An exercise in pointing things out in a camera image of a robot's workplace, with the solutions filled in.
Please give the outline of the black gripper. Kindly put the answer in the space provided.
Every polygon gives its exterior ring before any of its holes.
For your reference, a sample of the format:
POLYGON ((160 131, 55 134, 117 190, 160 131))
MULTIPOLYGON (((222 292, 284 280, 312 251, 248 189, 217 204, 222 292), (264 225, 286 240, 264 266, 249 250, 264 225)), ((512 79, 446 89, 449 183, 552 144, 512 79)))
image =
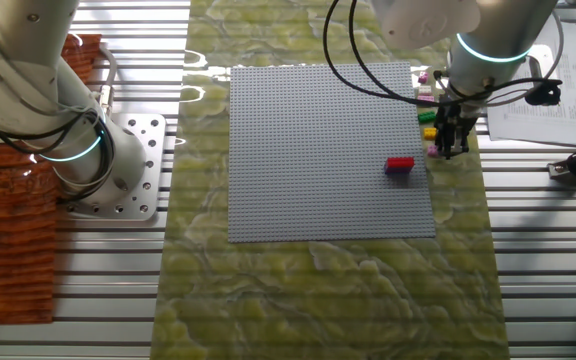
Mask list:
POLYGON ((466 104, 448 105, 452 99, 446 94, 440 94, 437 100, 442 103, 442 106, 437 109, 434 123, 437 130, 435 146, 438 154, 445 159, 450 159, 452 155, 468 153, 470 150, 468 136, 471 131, 471 119, 478 118, 478 110, 466 104), (453 146, 452 125, 448 121, 452 118, 455 118, 453 146))

